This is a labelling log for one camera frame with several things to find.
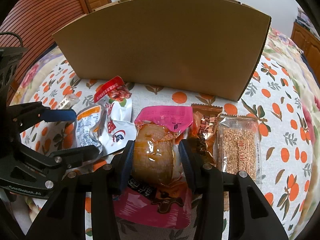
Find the white orange snack pouch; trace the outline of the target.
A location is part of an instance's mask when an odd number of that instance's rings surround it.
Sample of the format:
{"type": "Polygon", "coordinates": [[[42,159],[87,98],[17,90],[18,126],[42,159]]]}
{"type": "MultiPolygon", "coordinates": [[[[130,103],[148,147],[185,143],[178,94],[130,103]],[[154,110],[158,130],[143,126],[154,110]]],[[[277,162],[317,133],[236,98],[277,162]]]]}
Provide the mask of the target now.
{"type": "Polygon", "coordinates": [[[103,108],[100,105],[93,105],[78,113],[74,131],[77,147],[95,146],[99,154],[103,151],[102,144],[98,139],[102,111],[103,108]]]}

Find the brown cardboard box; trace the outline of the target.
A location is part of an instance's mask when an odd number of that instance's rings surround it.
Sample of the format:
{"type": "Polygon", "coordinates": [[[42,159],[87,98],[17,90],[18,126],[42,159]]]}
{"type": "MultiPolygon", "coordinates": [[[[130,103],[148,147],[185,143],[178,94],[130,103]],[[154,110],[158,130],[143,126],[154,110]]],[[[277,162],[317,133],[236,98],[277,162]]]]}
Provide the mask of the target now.
{"type": "Polygon", "coordinates": [[[53,38],[77,76],[238,101],[263,52],[271,17],[235,0],[119,0],[53,38]]]}

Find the brown slatted wardrobe door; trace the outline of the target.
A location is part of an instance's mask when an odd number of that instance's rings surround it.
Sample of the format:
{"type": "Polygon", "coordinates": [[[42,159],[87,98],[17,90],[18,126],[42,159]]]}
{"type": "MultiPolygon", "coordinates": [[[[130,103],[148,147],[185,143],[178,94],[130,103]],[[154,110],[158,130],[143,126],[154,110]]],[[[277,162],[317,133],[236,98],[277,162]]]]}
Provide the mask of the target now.
{"type": "Polygon", "coordinates": [[[18,0],[1,23],[1,45],[27,48],[19,65],[13,67],[7,104],[29,101],[31,90],[48,74],[46,62],[53,55],[53,33],[72,20],[88,14],[111,0],[18,0]]]}

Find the clear sesame bar packet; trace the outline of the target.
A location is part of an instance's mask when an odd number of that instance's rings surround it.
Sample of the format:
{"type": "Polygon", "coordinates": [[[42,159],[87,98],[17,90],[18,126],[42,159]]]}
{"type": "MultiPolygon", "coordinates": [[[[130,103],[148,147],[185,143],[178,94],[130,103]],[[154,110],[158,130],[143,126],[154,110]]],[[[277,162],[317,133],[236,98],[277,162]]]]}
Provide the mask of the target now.
{"type": "Polygon", "coordinates": [[[217,127],[217,167],[230,174],[245,171],[262,187],[258,121],[247,116],[221,115],[217,127]]]}

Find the brown shiny snack packet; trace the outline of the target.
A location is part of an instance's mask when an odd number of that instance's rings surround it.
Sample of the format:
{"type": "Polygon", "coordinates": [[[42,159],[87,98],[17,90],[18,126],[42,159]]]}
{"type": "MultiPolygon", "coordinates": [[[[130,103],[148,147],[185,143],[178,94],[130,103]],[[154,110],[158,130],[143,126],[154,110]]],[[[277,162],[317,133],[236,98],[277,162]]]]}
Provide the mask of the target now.
{"type": "Polygon", "coordinates": [[[187,136],[188,144],[192,152],[200,155],[205,163],[216,166],[214,143],[222,108],[201,104],[192,104],[191,107],[193,123],[187,136]]]}

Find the floral bed quilt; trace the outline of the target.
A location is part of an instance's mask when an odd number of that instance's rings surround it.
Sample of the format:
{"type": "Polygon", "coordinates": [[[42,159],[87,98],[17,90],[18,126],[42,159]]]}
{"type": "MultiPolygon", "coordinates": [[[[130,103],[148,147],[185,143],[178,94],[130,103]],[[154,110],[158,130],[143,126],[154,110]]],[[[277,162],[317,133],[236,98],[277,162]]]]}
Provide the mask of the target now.
{"type": "MultiPolygon", "coordinates": [[[[302,107],[306,110],[311,121],[313,149],[313,171],[310,176],[310,185],[304,200],[303,212],[297,226],[289,239],[295,239],[307,225],[319,204],[319,86],[308,63],[302,57],[302,51],[286,35],[270,27],[267,42],[263,51],[263,56],[273,61],[277,61],[287,70],[289,77],[298,88],[302,107]]],[[[193,212],[192,223],[195,225],[195,212],[193,212]]]]}

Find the wooden sideboard cabinet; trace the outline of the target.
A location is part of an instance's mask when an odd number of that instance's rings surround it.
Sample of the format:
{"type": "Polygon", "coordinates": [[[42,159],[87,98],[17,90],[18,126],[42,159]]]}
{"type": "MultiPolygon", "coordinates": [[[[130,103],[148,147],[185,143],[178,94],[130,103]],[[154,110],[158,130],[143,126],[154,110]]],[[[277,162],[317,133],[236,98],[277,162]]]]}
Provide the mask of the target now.
{"type": "Polygon", "coordinates": [[[293,24],[291,40],[303,51],[316,80],[319,81],[319,39],[303,26],[295,22],[293,24]]]}

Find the stack of books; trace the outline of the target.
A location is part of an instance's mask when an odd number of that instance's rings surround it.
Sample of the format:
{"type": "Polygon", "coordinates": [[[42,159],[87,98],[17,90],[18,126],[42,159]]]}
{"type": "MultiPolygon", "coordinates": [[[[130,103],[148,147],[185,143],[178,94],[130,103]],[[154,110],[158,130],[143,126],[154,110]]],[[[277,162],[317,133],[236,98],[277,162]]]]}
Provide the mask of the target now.
{"type": "Polygon", "coordinates": [[[301,7],[297,7],[297,9],[297,21],[300,22],[302,25],[315,30],[316,28],[314,27],[310,18],[307,16],[304,10],[301,7]]]}

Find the white red snack pouch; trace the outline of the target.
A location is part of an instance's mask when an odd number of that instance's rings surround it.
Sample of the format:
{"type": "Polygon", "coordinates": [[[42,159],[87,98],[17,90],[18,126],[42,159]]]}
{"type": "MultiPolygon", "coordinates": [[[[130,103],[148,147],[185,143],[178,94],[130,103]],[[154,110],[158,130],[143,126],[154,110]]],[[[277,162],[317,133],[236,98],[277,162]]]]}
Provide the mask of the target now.
{"type": "Polygon", "coordinates": [[[131,93],[121,77],[116,76],[103,84],[94,95],[94,102],[103,108],[97,130],[102,155],[111,155],[135,140],[137,129],[131,122],[131,93]]]}

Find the small white candy packet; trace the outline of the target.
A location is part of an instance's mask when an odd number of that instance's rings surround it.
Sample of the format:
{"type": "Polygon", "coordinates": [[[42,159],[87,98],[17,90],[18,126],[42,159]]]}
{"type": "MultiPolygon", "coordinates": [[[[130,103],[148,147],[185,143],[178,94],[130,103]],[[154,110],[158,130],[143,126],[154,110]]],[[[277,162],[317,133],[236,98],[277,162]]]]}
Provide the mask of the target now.
{"type": "Polygon", "coordinates": [[[61,110],[61,109],[71,109],[79,101],[80,101],[80,99],[75,94],[68,94],[57,105],[57,109],[59,109],[59,110],[61,110]]]}

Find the pink chicken leg packet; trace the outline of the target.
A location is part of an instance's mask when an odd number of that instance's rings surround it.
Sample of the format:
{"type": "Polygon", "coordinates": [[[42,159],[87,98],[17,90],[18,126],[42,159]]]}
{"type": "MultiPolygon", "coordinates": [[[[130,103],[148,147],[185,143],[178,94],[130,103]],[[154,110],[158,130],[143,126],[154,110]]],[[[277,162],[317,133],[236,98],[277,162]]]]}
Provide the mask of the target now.
{"type": "Polygon", "coordinates": [[[190,224],[191,190],[178,144],[192,123],[190,106],[149,106],[140,111],[131,173],[114,201],[116,216],[159,228],[183,229],[190,224]]]}

